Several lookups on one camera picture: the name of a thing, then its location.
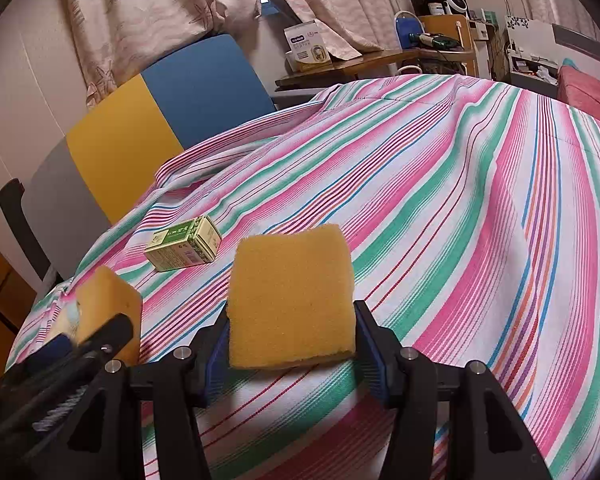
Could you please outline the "small green tea box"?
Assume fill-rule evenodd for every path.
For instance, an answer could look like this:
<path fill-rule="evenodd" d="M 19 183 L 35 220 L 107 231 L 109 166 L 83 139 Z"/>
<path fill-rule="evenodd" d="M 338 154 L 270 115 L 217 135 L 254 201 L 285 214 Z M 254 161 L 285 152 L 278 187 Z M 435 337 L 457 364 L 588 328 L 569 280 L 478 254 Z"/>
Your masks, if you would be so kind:
<path fill-rule="evenodd" d="M 222 235 L 208 216 L 193 218 L 156 231 L 144 255 L 159 272 L 212 263 Z"/>

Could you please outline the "grey yellow blue chair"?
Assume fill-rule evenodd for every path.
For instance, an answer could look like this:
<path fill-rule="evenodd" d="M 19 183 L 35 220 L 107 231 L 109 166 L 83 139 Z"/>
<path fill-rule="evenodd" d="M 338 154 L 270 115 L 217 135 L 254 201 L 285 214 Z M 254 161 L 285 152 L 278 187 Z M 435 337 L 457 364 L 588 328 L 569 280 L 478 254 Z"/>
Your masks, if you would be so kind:
<path fill-rule="evenodd" d="M 24 187 L 24 218 L 52 268 L 70 278 L 169 159 L 274 110 L 228 35 L 176 50 L 122 84 L 70 129 Z"/>

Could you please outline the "pink green striped tablecloth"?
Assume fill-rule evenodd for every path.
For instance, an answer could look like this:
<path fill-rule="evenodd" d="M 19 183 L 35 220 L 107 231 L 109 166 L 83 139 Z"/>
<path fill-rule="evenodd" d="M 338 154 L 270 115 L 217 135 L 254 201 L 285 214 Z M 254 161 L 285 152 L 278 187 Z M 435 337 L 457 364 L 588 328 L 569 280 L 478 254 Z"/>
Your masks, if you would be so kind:
<path fill-rule="evenodd" d="M 159 272 L 156 231 L 208 216 L 212 263 Z M 509 84 L 402 76 L 337 84 L 165 162 L 76 273 L 36 304 L 9 362 L 44 344 L 110 266 L 142 295 L 140 357 L 225 304 L 246 236 L 335 223 L 355 297 L 429 359 L 485 362 L 556 479 L 600 464 L 600 120 Z"/>

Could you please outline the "pink bed cover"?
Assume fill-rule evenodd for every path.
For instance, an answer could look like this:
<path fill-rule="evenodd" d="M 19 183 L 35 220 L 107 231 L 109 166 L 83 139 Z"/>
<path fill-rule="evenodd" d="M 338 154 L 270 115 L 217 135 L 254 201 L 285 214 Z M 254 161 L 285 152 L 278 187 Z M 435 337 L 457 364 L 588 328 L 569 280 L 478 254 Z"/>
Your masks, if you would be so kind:
<path fill-rule="evenodd" d="M 600 80 L 579 70 L 569 58 L 558 70 L 557 99 L 600 120 Z"/>

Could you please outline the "wooden side desk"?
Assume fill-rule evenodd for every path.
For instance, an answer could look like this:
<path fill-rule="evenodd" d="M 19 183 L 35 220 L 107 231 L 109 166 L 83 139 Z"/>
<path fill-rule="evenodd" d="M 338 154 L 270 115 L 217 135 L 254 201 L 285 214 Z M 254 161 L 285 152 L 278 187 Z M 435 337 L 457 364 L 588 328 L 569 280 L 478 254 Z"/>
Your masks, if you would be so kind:
<path fill-rule="evenodd" d="M 383 70 L 390 65 L 416 65 L 421 62 L 475 62 L 474 40 L 471 38 L 467 18 L 463 15 L 422 16 L 420 18 L 426 32 L 437 27 L 444 34 L 457 39 L 462 50 L 442 51 L 424 47 L 406 50 L 385 50 L 366 53 L 349 61 L 333 62 L 307 72 L 298 72 L 276 80 L 278 90 L 326 87 L 337 82 L 357 80 L 373 70 Z"/>

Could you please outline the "pink patterned curtain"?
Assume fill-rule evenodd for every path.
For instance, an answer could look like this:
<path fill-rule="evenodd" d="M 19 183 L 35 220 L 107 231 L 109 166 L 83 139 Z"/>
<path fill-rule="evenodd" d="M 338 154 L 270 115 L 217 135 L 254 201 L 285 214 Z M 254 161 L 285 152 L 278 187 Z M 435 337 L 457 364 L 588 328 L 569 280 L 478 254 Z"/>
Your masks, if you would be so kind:
<path fill-rule="evenodd" d="M 261 0 L 65 0 L 76 55 L 94 107 L 151 63 L 214 34 L 242 36 Z M 398 47 L 392 0 L 282 0 L 298 23 L 314 22 L 335 58 Z"/>

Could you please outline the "blue container on desk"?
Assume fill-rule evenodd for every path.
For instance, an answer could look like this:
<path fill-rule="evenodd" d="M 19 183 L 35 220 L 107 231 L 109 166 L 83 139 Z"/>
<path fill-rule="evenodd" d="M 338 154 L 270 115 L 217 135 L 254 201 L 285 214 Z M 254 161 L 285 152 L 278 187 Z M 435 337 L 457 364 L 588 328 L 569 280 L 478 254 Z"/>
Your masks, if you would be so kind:
<path fill-rule="evenodd" d="M 425 32 L 422 21 L 411 11 L 398 11 L 394 16 L 396 36 L 403 50 L 419 45 L 418 37 Z"/>

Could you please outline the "white blue carton box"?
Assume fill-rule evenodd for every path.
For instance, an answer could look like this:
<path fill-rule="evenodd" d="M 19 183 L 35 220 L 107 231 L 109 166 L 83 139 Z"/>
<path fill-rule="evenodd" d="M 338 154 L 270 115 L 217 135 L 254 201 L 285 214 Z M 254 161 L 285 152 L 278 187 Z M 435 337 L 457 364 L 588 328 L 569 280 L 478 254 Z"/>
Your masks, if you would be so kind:
<path fill-rule="evenodd" d="M 287 27 L 284 35 L 289 47 L 287 61 L 294 72 L 307 72 L 332 62 L 314 21 Z"/>

